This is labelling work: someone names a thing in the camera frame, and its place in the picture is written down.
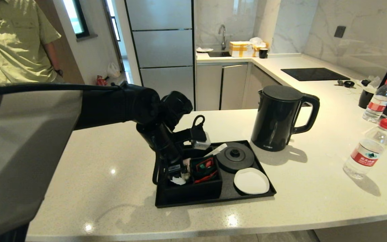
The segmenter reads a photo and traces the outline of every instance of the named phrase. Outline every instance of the black tray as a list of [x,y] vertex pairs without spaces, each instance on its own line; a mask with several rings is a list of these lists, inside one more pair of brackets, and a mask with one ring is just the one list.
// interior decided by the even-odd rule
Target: black tray
[[[243,145],[246,145],[250,150],[252,150],[252,147],[250,147],[250,144],[246,140],[241,140],[241,141],[234,141]],[[213,143],[211,145],[212,150],[218,147],[219,145],[226,143]],[[191,146],[185,146],[185,149],[191,149]],[[256,168],[260,170],[262,173],[264,173],[266,176],[267,174],[265,173],[264,169],[262,168],[260,162],[258,161],[258,158],[255,155],[255,162],[253,163],[253,168]],[[241,191],[239,191],[237,188],[235,188],[234,185],[234,177],[235,174],[226,172],[219,168],[219,172],[221,174],[223,183],[222,183],[222,191],[221,195],[217,199],[202,199],[202,200],[179,200],[179,201],[169,201],[166,196],[164,195],[163,185],[158,185],[156,189],[156,200],[155,200],[155,206],[157,208],[170,208],[170,207],[178,207],[178,206],[185,206],[185,205],[195,205],[195,204],[203,204],[203,203],[212,203],[212,202],[225,202],[225,201],[234,201],[234,200],[241,200],[241,199],[253,199],[253,198],[262,198],[262,197],[270,197],[274,196],[277,192],[275,191],[275,188],[273,184],[270,181],[270,190],[268,192],[263,193],[263,194],[257,194],[257,195],[249,195],[249,194],[244,194]]]

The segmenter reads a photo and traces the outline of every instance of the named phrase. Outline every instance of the shirt pocket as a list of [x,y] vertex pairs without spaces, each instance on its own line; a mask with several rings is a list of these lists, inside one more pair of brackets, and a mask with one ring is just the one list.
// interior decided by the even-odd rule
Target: shirt pocket
[[39,41],[37,26],[32,19],[14,19],[12,20],[14,39],[13,41],[20,46],[30,46]]

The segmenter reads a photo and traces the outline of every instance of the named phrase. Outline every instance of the green shirt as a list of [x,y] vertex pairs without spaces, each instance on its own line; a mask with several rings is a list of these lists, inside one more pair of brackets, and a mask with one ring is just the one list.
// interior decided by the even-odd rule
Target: green shirt
[[0,83],[53,81],[43,44],[58,38],[34,0],[0,0]]

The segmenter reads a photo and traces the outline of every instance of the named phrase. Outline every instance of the small bottle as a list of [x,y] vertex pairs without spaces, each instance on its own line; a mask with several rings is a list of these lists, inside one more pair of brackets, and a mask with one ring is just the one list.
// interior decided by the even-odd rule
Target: small bottle
[[370,103],[365,109],[362,117],[372,123],[377,123],[377,120],[383,113],[387,105],[387,80],[383,86],[377,89],[375,95],[371,98]]
[[347,159],[343,170],[351,177],[361,179],[372,169],[387,146],[387,118],[380,121],[379,126],[365,134]]

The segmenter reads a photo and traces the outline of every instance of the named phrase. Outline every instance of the induction cooktop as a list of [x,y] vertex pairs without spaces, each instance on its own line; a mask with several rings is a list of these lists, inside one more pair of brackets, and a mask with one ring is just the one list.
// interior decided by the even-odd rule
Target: induction cooktop
[[326,68],[282,69],[282,71],[298,81],[350,80]]

